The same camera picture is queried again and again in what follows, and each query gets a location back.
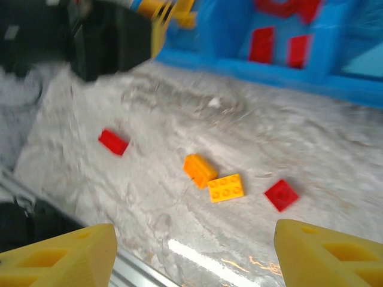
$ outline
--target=metal rail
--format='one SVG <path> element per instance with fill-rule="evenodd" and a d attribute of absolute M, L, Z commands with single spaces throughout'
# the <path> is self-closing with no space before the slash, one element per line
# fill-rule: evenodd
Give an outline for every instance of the metal rail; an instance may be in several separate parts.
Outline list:
<path fill-rule="evenodd" d="M 17 180 L 13 174 L 7 169 L 0 166 L 0 189 L 12 196 L 23 197 L 36 202 L 36 199 L 41 199 L 52 205 L 60 213 L 86 226 L 83 222 L 68 215 L 54 202 L 46 196 L 40 195 L 26 185 Z M 124 250 L 121 246 L 118 247 L 117 256 L 115 258 L 113 272 L 110 278 L 109 287 L 180 287 L 157 270 L 150 267 L 145 262 L 138 259 L 136 256 Z"/>

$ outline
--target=yellow lego brick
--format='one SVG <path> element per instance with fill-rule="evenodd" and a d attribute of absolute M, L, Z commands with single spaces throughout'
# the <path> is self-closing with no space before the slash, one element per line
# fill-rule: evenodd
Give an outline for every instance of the yellow lego brick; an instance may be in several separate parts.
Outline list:
<path fill-rule="evenodd" d="M 189 154 L 185 158 L 184 171 L 200 189 L 218 176 L 218 172 L 199 154 Z"/>
<path fill-rule="evenodd" d="M 108 286 L 116 254 L 113 225 L 87 227 L 0 254 L 0 286 Z"/>
<path fill-rule="evenodd" d="M 286 287 L 383 286 L 383 244 L 281 219 L 274 245 Z"/>
<path fill-rule="evenodd" d="M 165 4 L 166 2 L 162 0 L 142 0 L 137 12 L 152 19 L 155 13 L 158 13 L 158 10 Z"/>
<path fill-rule="evenodd" d="M 174 12 L 173 18 L 177 21 L 178 25 L 184 29 L 194 29 L 196 27 L 197 13 L 176 13 Z"/>
<path fill-rule="evenodd" d="M 209 181 L 208 186 L 210 191 L 210 199 L 213 203 L 236 199 L 245 195 L 239 174 Z"/>
<path fill-rule="evenodd" d="M 161 51 L 174 7 L 171 3 L 158 6 L 151 21 L 151 57 L 155 58 Z"/>
<path fill-rule="evenodd" d="M 175 4 L 175 12 L 189 13 L 194 5 L 194 0 L 178 0 Z"/>
<path fill-rule="evenodd" d="M 174 19 L 178 25 L 184 29 L 194 29 L 196 27 L 196 14 L 191 12 L 194 0 L 178 0 L 174 7 Z"/>

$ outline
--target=orange lego brick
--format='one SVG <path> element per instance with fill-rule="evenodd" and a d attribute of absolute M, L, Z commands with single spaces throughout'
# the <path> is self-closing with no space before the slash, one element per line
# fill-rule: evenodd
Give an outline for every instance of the orange lego brick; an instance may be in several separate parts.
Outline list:
<path fill-rule="evenodd" d="M 185 158 L 184 171 L 199 189 L 207 187 L 208 182 L 218 176 L 218 172 L 199 154 L 189 154 Z"/>
<path fill-rule="evenodd" d="M 244 196 L 239 174 L 218 178 L 208 182 L 211 202 L 220 202 Z"/>
<path fill-rule="evenodd" d="M 0 286 L 108 286 L 117 254 L 112 224 L 99 224 L 0 254 Z"/>

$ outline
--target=blue lego structure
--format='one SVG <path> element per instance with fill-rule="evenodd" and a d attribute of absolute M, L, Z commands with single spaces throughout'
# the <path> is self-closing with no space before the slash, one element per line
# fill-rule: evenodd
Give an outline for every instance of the blue lego structure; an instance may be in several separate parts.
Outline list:
<path fill-rule="evenodd" d="M 383 0 L 322 0 L 308 25 L 257 11 L 254 0 L 196 0 L 193 11 L 193 30 L 171 22 L 159 61 L 383 108 Z M 249 62 L 253 30 L 269 26 L 272 63 Z M 306 65 L 291 68 L 288 42 L 302 35 L 312 36 Z"/>

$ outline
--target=red lego tile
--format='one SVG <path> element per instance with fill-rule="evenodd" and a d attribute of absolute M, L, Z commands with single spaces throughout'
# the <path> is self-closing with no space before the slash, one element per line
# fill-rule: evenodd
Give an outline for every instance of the red lego tile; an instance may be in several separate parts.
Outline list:
<path fill-rule="evenodd" d="M 274 47 L 274 27 L 253 31 L 249 61 L 271 64 Z"/>
<path fill-rule="evenodd" d="M 299 0 L 286 0 L 283 3 L 274 0 L 254 0 L 254 2 L 259 11 L 288 18 L 297 11 Z"/>
<path fill-rule="evenodd" d="M 319 12 L 321 0 L 299 0 L 297 13 L 306 25 L 310 25 Z"/>
<path fill-rule="evenodd" d="M 267 190 L 265 196 L 274 204 L 279 212 L 282 212 L 299 199 L 298 194 L 284 179 L 281 179 Z"/>
<path fill-rule="evenodd" d="M 310 35 L 294 37 L 289 42 L 288 65 L 302 69 L 307 62 Z"/>
<path fill-rule="evenodd" d="M 105 145 L 112 153 L 123 155 L 129 142 L 116 135 L 113 131 L 104 129 L 98 138 L 99 142 Z"/>

